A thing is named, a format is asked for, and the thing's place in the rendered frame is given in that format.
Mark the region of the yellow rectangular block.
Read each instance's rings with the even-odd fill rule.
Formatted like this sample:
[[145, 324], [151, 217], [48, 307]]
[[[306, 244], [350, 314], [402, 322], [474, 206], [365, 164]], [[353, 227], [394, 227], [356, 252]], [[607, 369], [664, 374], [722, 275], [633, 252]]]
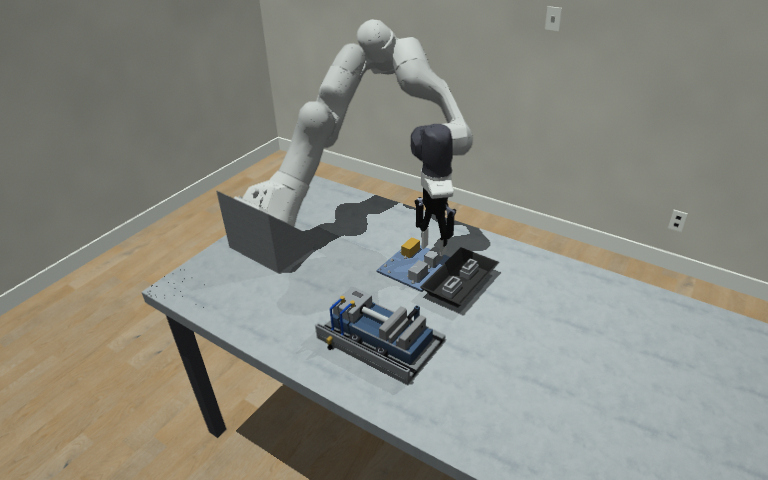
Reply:
[[411, 258], [419, 250], [420, 240], [411, 237], [401, 246], [401, 255]]

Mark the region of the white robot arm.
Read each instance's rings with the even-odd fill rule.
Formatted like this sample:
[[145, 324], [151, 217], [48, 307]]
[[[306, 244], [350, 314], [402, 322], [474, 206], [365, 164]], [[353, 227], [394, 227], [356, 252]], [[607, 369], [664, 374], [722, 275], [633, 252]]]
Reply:
[[446, 82], [431, 69], [418, 39], [399, 39], [380, 20], [362, 24], [357, 38], [360, 46], [347, 44], [337, 54], [317, 100], [300, 109], [279, 170], [270, 180], [250, 186], [243, 197], [234, 198], [295, 227], [324, 147], [337, 141], [348, 106], [369, 69], [374, 74], [395, 73], [404, 92], [441, 107], [447, 123], [416, 127], [410, 146], [412, 154], [423, 162], [421, 186], [430, 197], [453, 196], [451, 162], [453, 156], [465, 155], [470, 150], [473, 136]]

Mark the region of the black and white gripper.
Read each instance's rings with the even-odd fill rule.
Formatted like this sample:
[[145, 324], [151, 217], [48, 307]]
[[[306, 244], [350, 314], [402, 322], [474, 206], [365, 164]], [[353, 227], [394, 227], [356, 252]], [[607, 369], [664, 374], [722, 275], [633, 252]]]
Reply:
[[[428, 246], [429, 222], [432, 214], [436, 215], [440, 230], [440, 256], [446, 253], [447, 239], [454, 235], [454, 215], [456, 209], [451, 209], [447, 203], [448, 197], [432, 199], [426, 189], [423, 188], [423, 198], [415, 200], [416, 227], [421, 229], [422, 249]], [[424, 206], [426, 207], [423, 219]], [[447, 211], [447, 224], [445, 219]], [[444, 213], [443, 213], [444, 212]], [[447, 239], [446, 239], [447, 238]]]

